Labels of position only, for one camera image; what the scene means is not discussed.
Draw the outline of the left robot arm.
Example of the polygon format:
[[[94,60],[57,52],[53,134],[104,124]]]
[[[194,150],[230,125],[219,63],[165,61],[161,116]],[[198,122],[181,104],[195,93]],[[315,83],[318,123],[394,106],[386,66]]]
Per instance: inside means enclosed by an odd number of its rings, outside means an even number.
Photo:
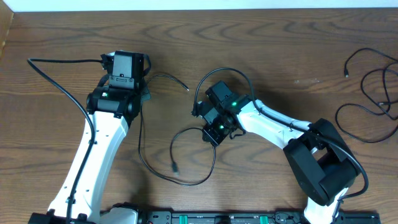
[[[116,152],[148,99],[144,77],[151,70],[147,54],[118,50],[98,63],[107,71],[77,107],[85,116],[80,145],[68,175],[47,213],[33,213],[30,223],[99,223],[101,201]]]

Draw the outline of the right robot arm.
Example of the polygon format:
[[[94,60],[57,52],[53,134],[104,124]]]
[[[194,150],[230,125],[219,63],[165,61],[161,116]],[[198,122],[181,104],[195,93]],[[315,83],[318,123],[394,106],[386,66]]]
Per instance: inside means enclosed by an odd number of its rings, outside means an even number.
[[[206,122],[204,138],[218,146],[233,132],[256,134],[283,150],[292,172],[308,197],[304,217],[310,223],[333,223],[361,173],[361,166],[325,119],[300,121],[276,112],[249,95],[210,93],[209,103],[198,102],[194,116]]]

